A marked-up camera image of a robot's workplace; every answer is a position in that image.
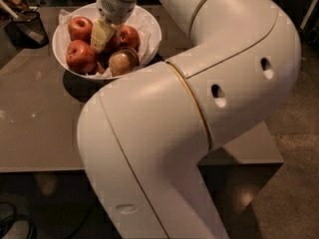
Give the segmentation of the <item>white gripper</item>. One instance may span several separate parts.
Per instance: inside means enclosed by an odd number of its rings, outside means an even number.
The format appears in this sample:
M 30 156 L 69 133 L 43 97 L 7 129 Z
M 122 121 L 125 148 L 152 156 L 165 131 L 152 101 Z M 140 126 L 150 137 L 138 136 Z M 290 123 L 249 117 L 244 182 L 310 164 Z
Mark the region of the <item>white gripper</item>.
M 96 7 L 102 18 L 93 22 L 91 47 L 101 54 L 115 33 L 112 24 L 120 25 L 133 13 L 137 0 L 97 0 Z

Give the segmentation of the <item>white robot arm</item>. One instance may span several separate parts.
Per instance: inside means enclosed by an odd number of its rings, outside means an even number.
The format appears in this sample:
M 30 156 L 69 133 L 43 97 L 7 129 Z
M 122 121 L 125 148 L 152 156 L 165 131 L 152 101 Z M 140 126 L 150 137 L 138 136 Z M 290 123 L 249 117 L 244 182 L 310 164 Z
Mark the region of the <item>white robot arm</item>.
M 228 239 L 198 164 L 287 99 L 300 39 L 271 0 L 160 1 L 191 48 L 95 93 L 79 153 L 122 239 Z

